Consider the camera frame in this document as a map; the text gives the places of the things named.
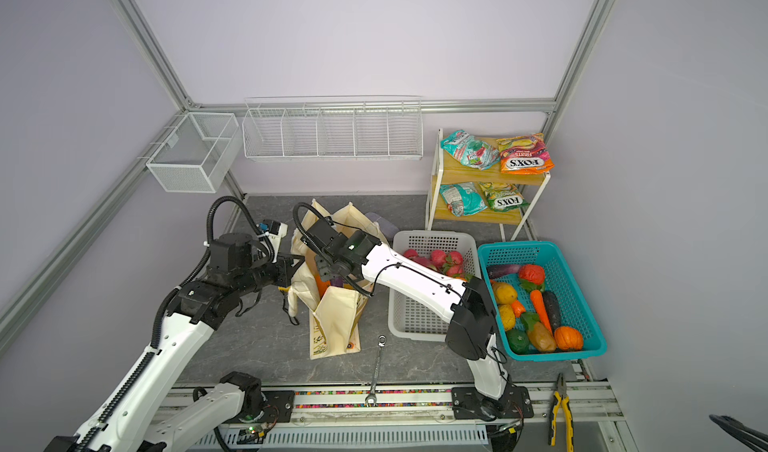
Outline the cream floral tote bag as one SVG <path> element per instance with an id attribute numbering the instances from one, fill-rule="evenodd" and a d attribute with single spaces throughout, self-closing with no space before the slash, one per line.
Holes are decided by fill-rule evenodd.
<path id="1" fill-rule="evenodd" d="M 317 200 L 311 205 L 323 216 L 338 220 L 342 224 L 335 226 L 337 230 L 350 236 L 357 226 L 381 239 L 384 245 L 389 245 L 387 238 L 379 227 L 378 222 L 371 221 L 352 202 L 330 213 Z M 320 276 L 315 265 L 315 253 L 300 239 L 298 228 L 291 238 L 290 253 L 301 255 L 305 262 L 294 273 L 290 286 L 286 289 L 288 314 L 296 318 L 299 302 L 303 303 L 309 312 L 309 357 L 311 360 L 356 353 L 361 350 L 358 322 L 368 302 L 368 297 L 360 294 L 350 286 L 336 287 L 329 285 L 321 294 Z"/>

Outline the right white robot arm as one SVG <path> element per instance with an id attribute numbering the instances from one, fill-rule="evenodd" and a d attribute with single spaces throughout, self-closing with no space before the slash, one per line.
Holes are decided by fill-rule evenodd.
<path id="1" fill-rule="evenodd" d="M 484 281 L 453 278 L 420 265 L 361 228 L 346 236 L 328 217 L 308 228 L 296 225 L 323 279 L 339 278 L 367 297 L 383 285 L 425 306 L 448 324 L 445 343 L 467 360 L 477 393 L 487 400 L 502 398 L 508 374 L 498 357 L 496 313 Z"/>

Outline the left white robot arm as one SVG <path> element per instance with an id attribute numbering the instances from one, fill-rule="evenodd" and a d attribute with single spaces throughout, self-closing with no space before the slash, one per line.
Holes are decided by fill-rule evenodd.
<path id="1" fill-rule="evenodd" d="M 174 289 L 161 303 L 141 357 L 106 402 L 72 436 L 56 436 L 49 451 L 185 451 L 205 434 L 234 420 L 275 423 L 280 410 L 259 378 L 230 372 L 192 405 L 158 426 L 151 421 L 181 372 L 243 296 L 267 286 L 286 287 L 303 265 L 300 255 L 265 263 L 205 257 L 202 277 Z"/>

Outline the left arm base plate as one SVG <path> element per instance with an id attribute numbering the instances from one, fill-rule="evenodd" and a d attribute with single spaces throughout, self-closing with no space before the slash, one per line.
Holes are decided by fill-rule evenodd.
<path id="1" fill-rule="evenodd" d="M 262 389 L 259 395 L 249 394 L 241 411 L 225 424 L 287 423 L 294 409 L 296 392 L 289 389 Z"/>

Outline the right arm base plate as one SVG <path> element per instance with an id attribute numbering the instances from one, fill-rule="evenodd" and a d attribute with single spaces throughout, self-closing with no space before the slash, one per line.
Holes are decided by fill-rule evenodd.
<path id="1" fill-rule="evenodd" d="M 535 413 L 526 387 L 507 385 L 498 399 L 478 392 L 474 387 L 451 389 L 451 405 L 458 420 L 529 419 Z"/>

